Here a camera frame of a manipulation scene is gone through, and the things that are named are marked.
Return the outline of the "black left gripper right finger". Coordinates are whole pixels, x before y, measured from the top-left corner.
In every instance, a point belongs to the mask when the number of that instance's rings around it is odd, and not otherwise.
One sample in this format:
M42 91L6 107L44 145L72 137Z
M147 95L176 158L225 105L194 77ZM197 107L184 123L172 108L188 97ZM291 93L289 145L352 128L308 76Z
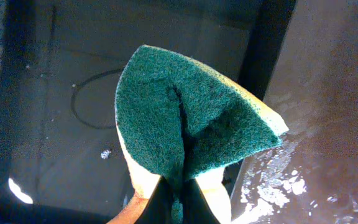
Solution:
M183 224L219 224L195 179L183 183L181 202Z

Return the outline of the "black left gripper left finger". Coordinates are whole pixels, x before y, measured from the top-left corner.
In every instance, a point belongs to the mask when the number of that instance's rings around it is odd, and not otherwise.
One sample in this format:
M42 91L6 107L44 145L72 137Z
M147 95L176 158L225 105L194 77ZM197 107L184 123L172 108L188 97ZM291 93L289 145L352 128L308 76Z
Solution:
M161 177L135 224L172 224L172 205L172 190L166 179Z

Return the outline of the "green and yellow sponge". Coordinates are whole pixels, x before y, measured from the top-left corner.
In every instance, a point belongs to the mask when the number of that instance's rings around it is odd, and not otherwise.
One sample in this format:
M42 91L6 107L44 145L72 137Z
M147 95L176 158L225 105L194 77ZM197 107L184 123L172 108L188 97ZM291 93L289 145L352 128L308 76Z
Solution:
M114 223L135 223L158 180L173 193L172 223L183 223L181 190L195 179L219 223L231 221L225 168L281 145L283 118L213 68L141 45L124 67L115 121L134 195Z

